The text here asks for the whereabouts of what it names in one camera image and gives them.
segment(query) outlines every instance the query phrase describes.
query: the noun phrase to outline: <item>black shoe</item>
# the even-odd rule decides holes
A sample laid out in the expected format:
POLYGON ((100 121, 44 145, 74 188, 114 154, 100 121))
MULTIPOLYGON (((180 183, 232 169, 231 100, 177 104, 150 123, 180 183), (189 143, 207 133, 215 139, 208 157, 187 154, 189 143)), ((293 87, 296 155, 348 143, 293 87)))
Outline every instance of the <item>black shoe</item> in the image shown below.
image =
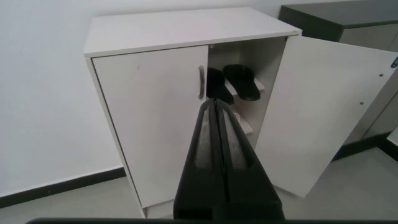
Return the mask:
POLYGON ((254 84, 253 71, 244 65, 227 65, 223 69, 225 77, 235 88, 242 100, 259 100, 260 91, 254 84))
POLYGON ((225 87, 225 78, 222 71, 207 68, 206 96, 220 99, 229 105, 234 103, 234 96, 225 87))

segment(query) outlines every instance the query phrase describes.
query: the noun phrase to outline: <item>white cabinet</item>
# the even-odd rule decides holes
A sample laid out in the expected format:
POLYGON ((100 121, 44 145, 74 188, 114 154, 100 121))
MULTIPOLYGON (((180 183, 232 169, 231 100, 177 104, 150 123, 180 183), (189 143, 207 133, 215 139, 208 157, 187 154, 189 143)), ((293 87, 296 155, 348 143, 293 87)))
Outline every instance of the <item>white cabinet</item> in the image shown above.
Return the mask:
POLYGON ((175 197, 206 99, 207 54, 200 46, 93 59, 143 207, 175 197))
POLYGON ((287 40, 256 146, 274 185, 302 197, 310 191, 397 56, 309 37, 287 40))
POLYGON ((393 73, 398 53, 300 34, 247 7, 93 19, 85 56, 146 217, 172 208, 205 100, 200 66, 204 78, 208 65, 253 69, 261 99, 235 96, 233 108, 272 183, 308 193, 393 73))

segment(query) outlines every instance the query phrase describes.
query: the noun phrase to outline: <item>floor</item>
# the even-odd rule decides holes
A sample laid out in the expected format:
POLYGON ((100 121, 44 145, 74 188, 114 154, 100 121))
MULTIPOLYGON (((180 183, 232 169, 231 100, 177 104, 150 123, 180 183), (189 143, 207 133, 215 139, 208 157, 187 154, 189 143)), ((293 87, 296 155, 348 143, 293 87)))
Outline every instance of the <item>floor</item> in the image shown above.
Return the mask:
MULTIPOLYGON (((398 163, 375 148, 331 163, 306 198, 277 189, 287 219, 398 220, 398 163)), ((0 209, 0 223, 37 217, 140 218, 127 178, 0 209)))

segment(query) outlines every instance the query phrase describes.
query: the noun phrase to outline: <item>slipper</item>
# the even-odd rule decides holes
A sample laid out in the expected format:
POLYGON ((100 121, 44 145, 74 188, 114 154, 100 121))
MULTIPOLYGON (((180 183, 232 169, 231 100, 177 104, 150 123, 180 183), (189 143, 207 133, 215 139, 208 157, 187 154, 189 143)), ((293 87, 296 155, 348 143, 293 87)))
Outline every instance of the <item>slipper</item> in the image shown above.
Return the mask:
POLYGON ((227 65, 223 69, 225 77, 235 88, 242 100, 260 99, 260 91, 254 83, 253 71, 244 65, 227 65))
POLYGON ((234 103, 234 96, 225 87, 225 78, 222 71, 207 68, 206 96, 220 99, 229 105, 234 103))

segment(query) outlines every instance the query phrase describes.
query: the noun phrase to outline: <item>black baseboard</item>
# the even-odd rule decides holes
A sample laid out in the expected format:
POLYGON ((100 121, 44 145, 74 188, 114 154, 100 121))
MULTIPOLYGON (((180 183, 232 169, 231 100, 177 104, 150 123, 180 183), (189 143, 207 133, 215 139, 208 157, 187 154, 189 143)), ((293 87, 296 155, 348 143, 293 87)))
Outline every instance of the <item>black baseboard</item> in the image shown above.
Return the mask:
MULTIPOLYGON (((398 146, 387 140, 388 135, 390 135, 390 133, 380 134, 371 138, 342 146, 332 159, 332 162, 375 147, 383 150, 386 154, 398 161, 398 146)), ((38 198, 66 192, 69 190, 79 189, 80 187, 86 187, 89 185, 98 184, 125 176, 126 173, 124 169, 118 168, 98 174, 68 180, 57 184, 48 185, 45 187, 27 190, 25 192, 7 195, 5 197, 0 197, 0 208, 8 207, 22 202, 28 202, 30 200, 35 200, 38 198)))
POLYGON ((398 146, 394 143, 385 139, 380 145, 379 149, 381 149, 384 153, 389 155, 391 158, 395 159, 398 162, 398 146))
POLYGON ((98 184, 108 180, 125 177, 126 173, 123 168, 109 170, 106 172, 100 172, 98 174, 92 174, 85 177, 79 177, 77 179, 68 180, 65 182, 52 184, 44 187, 39 187, 24 192, 7 195, 0 197, 0 208, 8 207, 22 202, 28 202, 38 198, 66 192, 69 190, 78 189, 80 187, 86 187, 93 184, 98 184))
POLYGON ((338 159, 346 158, 347 156, 352 156, 354 154, 366 151, 368 149, 373 149, 375 147, 380 148, 380 146, 387 141, 388 135, 391 132, 378 134, 377 136, 373 136, 367 139, 360 140, 358 142, 353 142, 351 144, 347 144, 342 146, 339 151, 336 153, 334 158, 331 160, 336 161, 338 159))

